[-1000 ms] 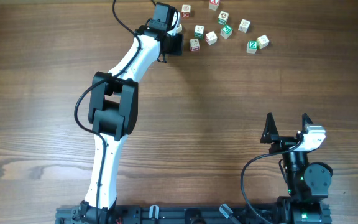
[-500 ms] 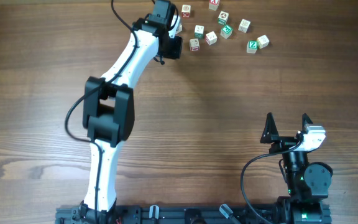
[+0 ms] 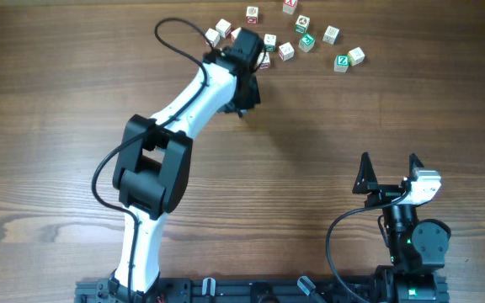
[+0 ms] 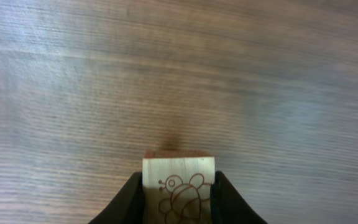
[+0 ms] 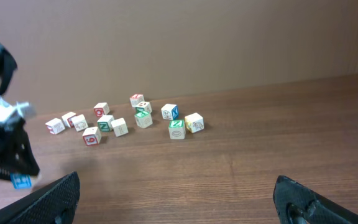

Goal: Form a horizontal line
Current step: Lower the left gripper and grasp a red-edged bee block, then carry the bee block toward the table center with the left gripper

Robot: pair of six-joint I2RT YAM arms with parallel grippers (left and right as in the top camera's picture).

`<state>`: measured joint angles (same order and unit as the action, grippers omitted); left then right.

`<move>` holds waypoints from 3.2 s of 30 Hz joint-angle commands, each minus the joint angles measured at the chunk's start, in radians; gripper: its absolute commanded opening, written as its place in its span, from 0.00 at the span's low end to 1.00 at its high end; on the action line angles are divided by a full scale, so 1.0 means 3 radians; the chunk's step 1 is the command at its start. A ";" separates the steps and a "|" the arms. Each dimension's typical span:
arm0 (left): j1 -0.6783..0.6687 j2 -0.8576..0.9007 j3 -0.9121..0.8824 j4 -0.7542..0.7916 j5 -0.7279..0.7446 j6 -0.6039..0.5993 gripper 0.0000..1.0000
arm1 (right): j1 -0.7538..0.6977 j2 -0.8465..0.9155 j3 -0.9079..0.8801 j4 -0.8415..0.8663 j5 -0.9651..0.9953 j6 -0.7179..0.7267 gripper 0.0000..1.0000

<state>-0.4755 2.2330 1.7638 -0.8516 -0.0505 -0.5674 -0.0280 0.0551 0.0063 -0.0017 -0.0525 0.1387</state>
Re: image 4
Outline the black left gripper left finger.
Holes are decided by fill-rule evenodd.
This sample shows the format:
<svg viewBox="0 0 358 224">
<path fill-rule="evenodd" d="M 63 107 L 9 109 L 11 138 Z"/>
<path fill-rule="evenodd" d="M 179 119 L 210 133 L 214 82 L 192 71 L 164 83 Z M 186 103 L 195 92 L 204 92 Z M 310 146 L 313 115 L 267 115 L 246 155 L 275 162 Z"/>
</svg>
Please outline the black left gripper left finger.
<svg viewBox="0 0 358 224">
<path fill-rule="evenodd" d="M 110 203 L 89 224 L 143 224 L 142 173 L 133 173 Z"/>
</svg>

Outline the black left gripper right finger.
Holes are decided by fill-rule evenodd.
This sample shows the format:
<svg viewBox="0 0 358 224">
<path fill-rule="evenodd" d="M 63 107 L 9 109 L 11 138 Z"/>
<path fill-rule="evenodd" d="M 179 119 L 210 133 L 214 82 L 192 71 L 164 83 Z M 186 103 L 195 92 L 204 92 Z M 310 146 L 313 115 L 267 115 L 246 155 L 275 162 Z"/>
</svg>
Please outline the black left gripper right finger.
<svg viewBox="0 0 358 224">
<path fill-rule="evenodd" d="M 267 224 L 221 171 L 215 172 L 209 202 L 212 224 Z"/>
</svg>

